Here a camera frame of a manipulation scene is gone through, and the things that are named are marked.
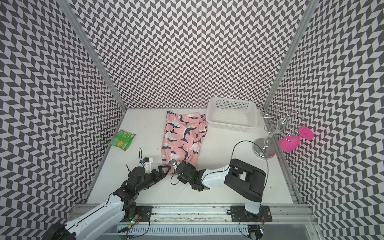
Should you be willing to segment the pink shark print shorts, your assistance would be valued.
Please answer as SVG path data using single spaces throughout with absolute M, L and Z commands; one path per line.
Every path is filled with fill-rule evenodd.
M 169 166 L 172 160 L 176 160 L 195 166 L 207 133 L 208 122 L 205 115 L 182 115 L 168 111 L 161 147 L 163 164 Z

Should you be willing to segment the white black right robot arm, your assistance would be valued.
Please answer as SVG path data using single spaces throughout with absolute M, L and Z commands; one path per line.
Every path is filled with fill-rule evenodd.
M 244 197 L 245 210 L 258 215 L 261 209 L 267 173 L 239 159 L 231 159 L 230 163 L 216 170 L 197 170 L 192 164 L 170 161 L 171 167 L 184 184 L 189 184 L 193 190 L 203 191 L 212 187 L 226 185 Z

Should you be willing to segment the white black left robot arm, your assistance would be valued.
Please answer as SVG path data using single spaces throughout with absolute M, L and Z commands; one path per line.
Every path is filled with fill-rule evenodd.
M 111 193 L 107 200 L 82 216 L 64 224 L 51 225 L 44 233 L 44 240 L 95 240 L 113 225 L 124 219 L 131 220 L 136 213 L 136 199 L 171 170 L 170 166 L 158 166 L 146 172 L 144 167 L 129 171 L 128 178 Z

